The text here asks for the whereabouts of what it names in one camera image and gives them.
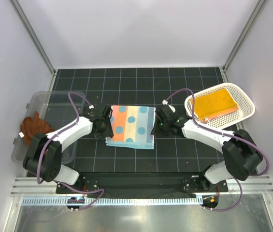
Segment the light blue orange towel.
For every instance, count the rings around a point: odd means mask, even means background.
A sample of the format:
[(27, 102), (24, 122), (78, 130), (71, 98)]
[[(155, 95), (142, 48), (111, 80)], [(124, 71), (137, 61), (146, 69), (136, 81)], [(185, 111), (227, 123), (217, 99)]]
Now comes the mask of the light blue orange towel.
[(155, 107), (113, 105), (112, 110), (110, 122), (114, 135), (105, 139), (107, 146), (154, 148), (151, 131), (155, 123)]

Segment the yellow blue patterned towel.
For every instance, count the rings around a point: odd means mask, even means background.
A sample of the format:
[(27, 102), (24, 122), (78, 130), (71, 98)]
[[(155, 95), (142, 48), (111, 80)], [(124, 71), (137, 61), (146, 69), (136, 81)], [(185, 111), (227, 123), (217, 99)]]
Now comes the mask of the yellow blue patterned towel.
[(213, 113), (238, 107), (238, 104), (227, 89), (221, 89), (208, 95), (197, 97), (194, 101), (191, 99), (187, 105), (191, 109), (194, 107), (194, 116), (202, 122), (204, 122), (203, 119), (206, 116)]

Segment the orange polka dot towel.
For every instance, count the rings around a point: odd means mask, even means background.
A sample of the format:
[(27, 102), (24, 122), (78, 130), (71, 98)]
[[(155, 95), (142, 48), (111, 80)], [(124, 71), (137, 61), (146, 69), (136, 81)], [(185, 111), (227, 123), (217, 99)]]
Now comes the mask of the orange polka dot towel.
[(209, 116), (206, 116), (203, 119), (203, 121), (205, 121), (205, 122), (211, 121), (213, 119), (228, 115), (230, 113), (234, 113), (234, 112), (238, 111), (238, 109), (239, 109), (238, 107), (234, 107), (234, 108), (230, 108), (230, 109), (227, 109), (227, 110), (223, 110), (223, 111), (218, 112), (218, 113), (213, 113), (213, 114), (211, 114)]

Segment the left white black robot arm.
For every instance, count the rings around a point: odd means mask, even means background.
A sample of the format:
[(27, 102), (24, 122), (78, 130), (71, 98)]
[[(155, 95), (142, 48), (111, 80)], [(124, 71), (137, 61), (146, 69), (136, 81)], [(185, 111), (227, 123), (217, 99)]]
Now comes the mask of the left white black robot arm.
[(37, 133), (24, 157), (23, 168), (34, 174), (39, 184), (43, 181), (63, 182), (72, 193), (80, 193), (84, 188), (80, 173), (62, 164), (62, 153), (74, 142), (92, 133), (98, 140), (113, 137), (111, 117), (111, 106), (89, 106), (61, 129), (45, 135)]

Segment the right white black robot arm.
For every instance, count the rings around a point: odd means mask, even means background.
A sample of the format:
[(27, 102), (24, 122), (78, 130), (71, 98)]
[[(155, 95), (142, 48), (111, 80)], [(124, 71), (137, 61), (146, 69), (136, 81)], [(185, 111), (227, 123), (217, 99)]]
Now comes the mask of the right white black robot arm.
[(235, 178), (245, 181), (263, 161), (264, 155), (245, 130), (237, 132), (216, 130), (192, 117), (178, 115), (168, 105), (155, 109), (152, 135), (174, 135), (198, 141), (214, 148), (223, 155), (223, 161), (210, 165), (196, 181), (203, 191), (211, 191), (224, 180)]

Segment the white perforated plastic basket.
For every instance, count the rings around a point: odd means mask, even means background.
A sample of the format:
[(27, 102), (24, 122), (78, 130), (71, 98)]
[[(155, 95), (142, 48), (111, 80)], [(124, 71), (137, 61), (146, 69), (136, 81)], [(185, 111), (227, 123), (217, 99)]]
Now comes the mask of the white perforated plastic basket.
[(235, 125), (249, 117), (251, 117), (255, 112), (255, 106), (251, 99), (246, 95), (246, 93), (237, 85), (232, 83), (222, 83), (200, 92), (194, 94), (194, 97), (201, 97), (204, 95), (208, 95), (212, 92), (227, 89), (230, 95), (233, 97), (234, 101), (238, 104), (238, 111), (234, 113), (230, 113), (228, 115), (213, 119), (206, 124), (215, 127), (218, 129), (224, 129)]

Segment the dark brown towel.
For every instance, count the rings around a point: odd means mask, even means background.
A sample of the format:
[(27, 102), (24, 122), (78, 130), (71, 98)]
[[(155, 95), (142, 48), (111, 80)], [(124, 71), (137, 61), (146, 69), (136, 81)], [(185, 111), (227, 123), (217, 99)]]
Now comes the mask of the dark brown towel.
[(37, 111), (34, 112), (33, 117), (26, 117), (20, 125), (20, 130), (24, 135), (24, 141), (27, 145), (30, 145), (33, 137), (37, 133), (48, 134), (54, 132), (48, 122), (40, 118), (40, 115)]

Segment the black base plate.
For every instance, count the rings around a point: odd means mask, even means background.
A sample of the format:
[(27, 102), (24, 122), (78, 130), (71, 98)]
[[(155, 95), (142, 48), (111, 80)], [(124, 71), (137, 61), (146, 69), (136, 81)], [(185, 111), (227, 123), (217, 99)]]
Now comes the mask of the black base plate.
[(200, 172), (102, 173), (82, 172), (73, 188), (80, 191), (104, 189), (104, 198), (185, 198), (196, 193), (228, 192), (226, 180), (206, 183)]

